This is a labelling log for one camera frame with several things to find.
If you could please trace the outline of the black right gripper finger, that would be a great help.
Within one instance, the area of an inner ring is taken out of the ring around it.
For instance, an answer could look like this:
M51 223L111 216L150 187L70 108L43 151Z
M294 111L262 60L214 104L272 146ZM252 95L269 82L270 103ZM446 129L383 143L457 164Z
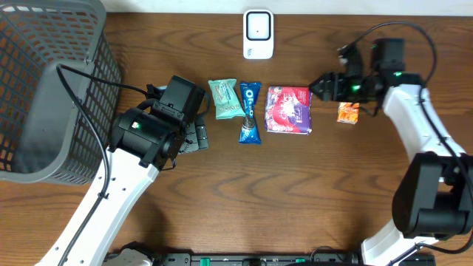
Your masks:
M310 91L319 99L325 102L331 101L333 92L331 89L325 89L320 86L310 87Z
M325 89L334 80L334 72L326 72L310 83L310 89Z

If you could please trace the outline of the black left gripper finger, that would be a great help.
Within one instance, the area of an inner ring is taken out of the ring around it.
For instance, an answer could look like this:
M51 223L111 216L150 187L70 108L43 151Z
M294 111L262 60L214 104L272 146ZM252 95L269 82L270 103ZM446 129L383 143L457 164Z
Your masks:
M200 129L198 128L196 123L190 123L185 128L185 133L185 140L180 147L180 153L188 154L198 151L200 149L199 141L202 137L202 133L200 132Z
M197 135L197 144L199 150L205 150L209 148L208 134L205 127L204 116L199 116L195 120L196 135Z

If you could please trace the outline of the small orange tissue packet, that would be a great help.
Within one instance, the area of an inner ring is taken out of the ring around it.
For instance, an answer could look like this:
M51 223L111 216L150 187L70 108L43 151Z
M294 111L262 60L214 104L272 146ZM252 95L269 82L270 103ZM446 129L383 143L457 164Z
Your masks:
M339 123L357 124L359 104L349 102L338 103L337 121Z

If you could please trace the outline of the mint green snack pack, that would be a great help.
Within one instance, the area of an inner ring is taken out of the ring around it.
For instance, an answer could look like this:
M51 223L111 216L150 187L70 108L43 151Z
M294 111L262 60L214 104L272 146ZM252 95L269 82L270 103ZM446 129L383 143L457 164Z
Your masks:
M245 116L245 112L234 90L236 82L237 80L234 78L208 81L216 107L217 120Z

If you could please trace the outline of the red purple tissue pack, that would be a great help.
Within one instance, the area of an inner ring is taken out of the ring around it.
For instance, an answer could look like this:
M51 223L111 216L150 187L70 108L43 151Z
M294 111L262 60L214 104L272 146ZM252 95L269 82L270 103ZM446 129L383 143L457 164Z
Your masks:
M309 135L312 132L307 87L270 86L265 105L265 128L268 132Z

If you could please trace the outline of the blue Oreo cookie pack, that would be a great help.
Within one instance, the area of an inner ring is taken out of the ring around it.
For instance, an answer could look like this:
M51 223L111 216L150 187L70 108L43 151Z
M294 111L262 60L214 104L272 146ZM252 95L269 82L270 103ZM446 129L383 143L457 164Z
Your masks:
M261 88L260 82L241 82L239 88L242 93L242 102L245 116L239 136L240 144L261 145L259 130L256 124L254 110Z

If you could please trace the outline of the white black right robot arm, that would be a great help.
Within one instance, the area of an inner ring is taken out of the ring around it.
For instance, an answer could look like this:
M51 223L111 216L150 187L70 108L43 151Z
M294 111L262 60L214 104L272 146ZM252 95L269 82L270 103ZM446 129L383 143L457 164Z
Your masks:
M335 72L309 85L320 100L377 101L406 149L409 168L392 200L391 220L361 244L366 265L398 265L422 248L472 233L472 156L449 135L420 75Z

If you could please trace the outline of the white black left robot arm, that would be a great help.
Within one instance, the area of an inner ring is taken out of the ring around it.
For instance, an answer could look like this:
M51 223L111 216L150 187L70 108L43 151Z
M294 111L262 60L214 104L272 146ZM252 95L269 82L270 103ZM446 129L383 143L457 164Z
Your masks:
M183 144L207 145L200 103L190 111L149 99L121 114L112 141L81 204L40 265L153 265L144 251L107 252L129 212Z

